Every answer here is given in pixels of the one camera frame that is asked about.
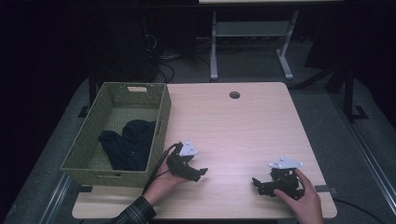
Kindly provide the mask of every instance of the sleeve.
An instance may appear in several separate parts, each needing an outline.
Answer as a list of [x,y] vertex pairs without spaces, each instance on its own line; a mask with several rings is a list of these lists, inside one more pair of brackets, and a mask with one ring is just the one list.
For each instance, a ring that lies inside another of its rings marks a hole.
[[131,205],[115,217],[111,224],[147,224],[155,215],[152,205],[143,197],[137,198]]

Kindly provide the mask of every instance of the black garment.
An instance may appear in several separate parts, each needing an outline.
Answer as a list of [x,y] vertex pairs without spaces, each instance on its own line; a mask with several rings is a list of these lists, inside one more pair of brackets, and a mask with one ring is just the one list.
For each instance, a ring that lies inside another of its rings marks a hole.
[[99,141],[114,170],[146,170],[155,124],[155,121],[135,119],[125,125],[122,136],[113,131],[100,134]]

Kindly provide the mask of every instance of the human hand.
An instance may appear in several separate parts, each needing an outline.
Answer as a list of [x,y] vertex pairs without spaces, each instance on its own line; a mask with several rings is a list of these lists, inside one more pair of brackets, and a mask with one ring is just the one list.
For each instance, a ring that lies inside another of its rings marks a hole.
[[166,164],[168,157],[163,160],[163,163],[156,174],[157,177],[149,185],[148,190],[143,194],[143,197],[145,197],[152,206],[169,194],[176,186],[189,181],[183,177],[172,175],[169,172],[169,167]]
[[304,196],[295,201],[285,192],[275,189],[274,194],[294,212],[300,224],[323,224],[320,197],[311,181],[299,170],[295,170],[304,185]]

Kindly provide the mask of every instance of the woven basket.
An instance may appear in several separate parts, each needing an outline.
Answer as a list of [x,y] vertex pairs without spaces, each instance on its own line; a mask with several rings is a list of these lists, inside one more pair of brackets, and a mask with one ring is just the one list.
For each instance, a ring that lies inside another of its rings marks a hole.
[[[83,185],[143,188],[163,154],[171,104],[166,84],[104,83],[61,170]],[[139,172],[113,170],[98,136],[103,130],[121,134],[133,119],[156,120],[148,167]]]

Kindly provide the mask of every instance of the white table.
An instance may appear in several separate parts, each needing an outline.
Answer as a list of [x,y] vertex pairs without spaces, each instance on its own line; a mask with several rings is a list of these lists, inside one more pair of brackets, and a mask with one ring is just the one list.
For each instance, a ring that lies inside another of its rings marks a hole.
[[[278,198],[259,195],[251,178],[271,181],[268,164],[283,155],[302,161],[315,186],[326,185],[304,127],[283,83],[168,85],[172,108],[164,149],[190,139],[199,154],[189,163],[208,168],[196,182],[180,185],[155,206],[159,219],[280,219],[293,213]],[[238,91],[239,99],[230,92]],[[117,216],[142,189],[94,186],[81,192],[76,218]],[[337,211],[321,192],[323,216]]]

